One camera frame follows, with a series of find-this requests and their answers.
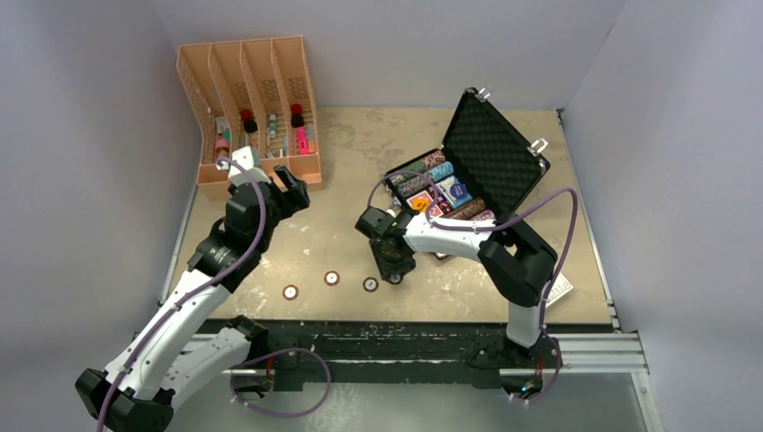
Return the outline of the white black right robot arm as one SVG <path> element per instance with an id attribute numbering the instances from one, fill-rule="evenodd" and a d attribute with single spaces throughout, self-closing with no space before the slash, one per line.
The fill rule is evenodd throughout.
<path id="1" fill-rule="evenodd" d="M 416 268 L 416 253 L 481 264 L 508 302 L 507 359 L 526 366 L 540 355 L 543 294 L 558 255 L 524 221 L 501 228 L 494 220 L 429 219 L 418 211 L 392 215 L 369 206 L 355 229 L 368 238 L 380 278 L 391 284 L 400 284 Z"/>

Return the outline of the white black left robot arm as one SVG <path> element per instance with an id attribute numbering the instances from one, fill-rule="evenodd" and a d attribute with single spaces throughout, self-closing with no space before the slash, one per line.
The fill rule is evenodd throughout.
<path id="1" fill-rule="evenodd" d="M 305 181 L 286 166 L 256 180 L 251 168 L 229 186 L 225 213 L 199 243 L 177 285 L 147 326 L 102 370 L 88 368 L 76 391 L 97 430 L 164 431 L 175 412 L 214 376 L 275 357 L 268 331 L 239 315 L 189 355 L 196 331 L 257 267 L 275 227 L 309 207 Z"/>

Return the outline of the orange dealer button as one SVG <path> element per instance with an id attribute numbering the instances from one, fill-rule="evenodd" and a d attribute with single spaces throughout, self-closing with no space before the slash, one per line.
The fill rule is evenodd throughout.
<path id="1" fill-rule="evenodd" d="M 411 206 L 419 212 L 425 212 L 430 204 L 431 201 L 426 198 L 417 198 L 411 203 Z"/>

